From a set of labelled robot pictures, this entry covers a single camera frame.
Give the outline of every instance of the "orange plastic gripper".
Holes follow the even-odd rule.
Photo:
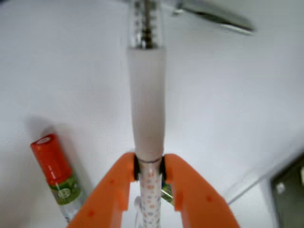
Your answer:
[[[68,228],[120,228],[134,179],[132,152],[124,154],[94,189]],[[175,154],[164,156],[167,182],[184,228],[238,228],[225,200],[189,164]]]
[[[164,159],[166,182],[172,186],[184,228],[239,227],[225,200],[188,163],[175,154]]]

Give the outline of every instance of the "small canister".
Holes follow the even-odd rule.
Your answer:
[[[84,193],[78,185],[55,134],[49,134],[30,145],[47,179],[47,183],[67,222],[83,205]]]

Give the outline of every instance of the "white tube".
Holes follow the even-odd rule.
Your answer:
[[[142,217],[144,228],[161,227],[161,187],[162,175],[160,175],[161,159],[153,162],[139,162],[141,185]]]
[[[145,162],[163,154],[165,56],[164,48],[128,50],[135,154]]]

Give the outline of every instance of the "patterned cylinder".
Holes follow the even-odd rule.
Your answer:
[[[139,161],[144,228],[161,228],[161,159],[155,162]]]

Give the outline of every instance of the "red lid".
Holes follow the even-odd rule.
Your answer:
[[[61,150],[55,134],[49,134],[30,146],[48,184],[61,183],[72,175],[72,168]]]

